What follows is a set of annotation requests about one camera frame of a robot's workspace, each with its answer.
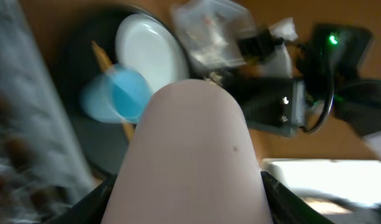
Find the pink cup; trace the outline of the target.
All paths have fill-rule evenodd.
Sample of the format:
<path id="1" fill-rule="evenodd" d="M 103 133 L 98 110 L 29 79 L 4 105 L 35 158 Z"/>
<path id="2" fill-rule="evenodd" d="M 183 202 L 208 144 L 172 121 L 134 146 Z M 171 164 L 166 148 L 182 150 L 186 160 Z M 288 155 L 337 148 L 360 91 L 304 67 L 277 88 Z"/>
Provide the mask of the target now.
<path id="1" fill-rule="evenodd" d="M 156 92 L 137 125 L 103 223 L 271 223 L 250 133 L 221 87 Z"/>

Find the wooden chopstick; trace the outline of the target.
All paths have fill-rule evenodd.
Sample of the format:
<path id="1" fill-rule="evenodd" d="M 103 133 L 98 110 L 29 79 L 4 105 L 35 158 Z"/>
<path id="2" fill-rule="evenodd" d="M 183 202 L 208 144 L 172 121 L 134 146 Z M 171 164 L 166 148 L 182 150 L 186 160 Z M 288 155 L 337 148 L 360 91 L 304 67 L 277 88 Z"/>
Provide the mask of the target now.
<path id="1" fill-rule="evenodd" d="M 106 52 L 93 40 L 91 41 L 92 50 L 98 62 L 100 70 L 106 75 L 107 72 L 112 68 L 113 63 L 107 56 Z M 121 125 L 123 131 L 126 135 L 128 141 L 131 141 L 134 136 L 134 126 L 126 121 L 121 120 Z"/>

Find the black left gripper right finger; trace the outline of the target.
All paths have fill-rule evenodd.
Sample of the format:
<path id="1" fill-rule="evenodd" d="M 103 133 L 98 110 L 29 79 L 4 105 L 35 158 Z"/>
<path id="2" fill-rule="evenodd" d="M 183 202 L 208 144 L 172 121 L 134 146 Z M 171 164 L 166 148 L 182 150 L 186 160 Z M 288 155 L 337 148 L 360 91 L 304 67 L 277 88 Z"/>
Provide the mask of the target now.
<path id="1" fill-rule="evenodd" d="M 274 224 L 334 224 L 288 190 L 269 172 L 261 177 Z"/>

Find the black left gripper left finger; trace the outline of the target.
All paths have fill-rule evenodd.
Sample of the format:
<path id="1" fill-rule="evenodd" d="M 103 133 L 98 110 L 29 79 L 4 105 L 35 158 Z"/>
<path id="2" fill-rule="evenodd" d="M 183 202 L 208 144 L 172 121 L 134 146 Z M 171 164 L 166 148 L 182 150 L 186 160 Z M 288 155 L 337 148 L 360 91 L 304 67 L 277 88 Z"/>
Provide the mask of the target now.
<path id="1" fill-rule="evenodd" d="M 47 224 L 100 224 L 117 176 L 107 178 L 76 205 Z"/>

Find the grey plate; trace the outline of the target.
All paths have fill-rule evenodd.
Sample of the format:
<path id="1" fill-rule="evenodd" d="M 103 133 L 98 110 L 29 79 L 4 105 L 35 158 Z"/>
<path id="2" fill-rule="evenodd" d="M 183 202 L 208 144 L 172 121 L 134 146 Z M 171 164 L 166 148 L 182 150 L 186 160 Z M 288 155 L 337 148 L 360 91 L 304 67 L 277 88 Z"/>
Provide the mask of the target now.
<path id="1" fill-rule="evenodd" d="M 174 36 L 157 20 L 132 14 L 118 27 L 117 61 L 140 73 L 152 93 L 189 78 L 186 56 Z"/>

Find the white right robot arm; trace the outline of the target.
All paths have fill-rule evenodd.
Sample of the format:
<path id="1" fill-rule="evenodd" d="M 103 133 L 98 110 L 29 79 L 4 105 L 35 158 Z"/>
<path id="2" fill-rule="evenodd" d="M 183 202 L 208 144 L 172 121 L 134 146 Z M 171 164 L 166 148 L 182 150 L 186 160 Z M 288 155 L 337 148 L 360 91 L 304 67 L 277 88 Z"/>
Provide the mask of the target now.
<path id="1" fill-rule="evenodd" d="M 240 53 L 258 76 L 228 70 L 223 87 L 238 101 L 249 128 L 284 138 L 320 132 L 330 116 L 346 122 L 381 159 L 381 80 L 361 78 L 372 34 L 361 27 L 318 24 L 299 42 L 293 20 L 248 30 Z"/>

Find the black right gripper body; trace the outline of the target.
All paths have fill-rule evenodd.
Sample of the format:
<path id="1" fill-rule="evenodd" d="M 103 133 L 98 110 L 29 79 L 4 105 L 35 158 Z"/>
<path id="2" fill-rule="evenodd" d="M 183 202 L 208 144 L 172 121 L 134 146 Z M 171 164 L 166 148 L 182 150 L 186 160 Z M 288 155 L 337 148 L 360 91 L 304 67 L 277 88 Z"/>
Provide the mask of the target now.
<path id="1" fill-rule="evenodd" d="M 223 88 L 240 105 L 250 129 L 293 137 L 305 125 L 305 85 L 298 78 L 235 77 Z"/>

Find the light blue cup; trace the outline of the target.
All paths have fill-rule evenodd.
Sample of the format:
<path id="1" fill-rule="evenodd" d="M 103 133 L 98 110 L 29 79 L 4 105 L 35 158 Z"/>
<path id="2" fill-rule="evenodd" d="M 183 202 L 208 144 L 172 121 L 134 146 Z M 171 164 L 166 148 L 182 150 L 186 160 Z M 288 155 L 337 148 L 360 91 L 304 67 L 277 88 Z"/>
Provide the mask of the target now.
<path id="1" fill-rule="evenodd" d="M 142 75 L 115 64 L 106 75 L 98 75 L 83 88 L 80 105 L 96 121 L 137 124 L 151 96 Z"/>

